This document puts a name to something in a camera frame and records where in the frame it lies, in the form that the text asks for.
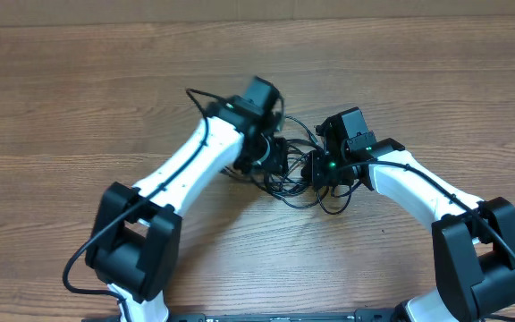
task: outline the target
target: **wood grain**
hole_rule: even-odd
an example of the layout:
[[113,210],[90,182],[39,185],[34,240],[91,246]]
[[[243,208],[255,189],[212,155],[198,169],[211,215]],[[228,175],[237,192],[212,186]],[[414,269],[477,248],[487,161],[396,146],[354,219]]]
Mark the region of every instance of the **wood grain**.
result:
[[[359,106],[378,138],[515,205],[515,17],[2,29],[0,321],[116,312],[60,281],[103,190],[133,184],[190,136],[199,115],[185,87],[231,95],[253,74],[308,126]],[[287,123],[283,135],[303,133]],[[373,192],[328,216],[226,177],[212,185],[185,218],[174,311],[351,311],[435,284],[426,230]],[[100,286],[81,263],[72,279]]]

